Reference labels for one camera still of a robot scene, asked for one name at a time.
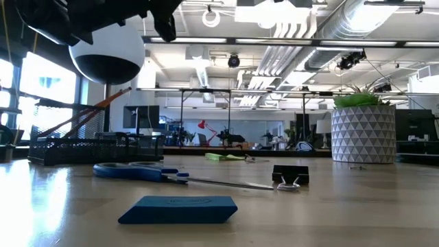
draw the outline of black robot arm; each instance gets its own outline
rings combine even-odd
[[[172,13],[182,0],[15,0],[21,19],[33,30],[60,45],[80,40],[93,44],[91,33],[139,15],[154,16],[154,27],[166,42],[176,39]]]

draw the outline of red desk lamp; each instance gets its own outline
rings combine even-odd
[[[207,146],[209,147],[211,145],[211,141],[212,139],[218,134],[218,132],[216,132],[214,129],[212,129],[207,123],[206,120],[202,120],[199,124],[198,127],[201,129],[207,128],[208,130],[210,130],[213,135],[211,138],[209,138],[209,140],[207,140]]]

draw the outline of green object on table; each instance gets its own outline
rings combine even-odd
[[[205,157],[210,161],[243,161],[244,157],[236,157],[235,155],[229,154],[228,156],[220,154],[206,153]]]

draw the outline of black monitor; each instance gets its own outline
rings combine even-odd
[[[159,106],[125,106],[123,108],[123,127],[136,128],[136,117],[139,113],[139,128],[159,128]]]
[[[430,141],[437,141],[435,117],[431,110],[403,110],[395,112],[396,140],[408,141],[410,135],[424,138],[429,135]]]

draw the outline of white planter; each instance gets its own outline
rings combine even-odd
[[[395,161],[395,109],[357,106],[332,112],[332,158],[351,163]]]

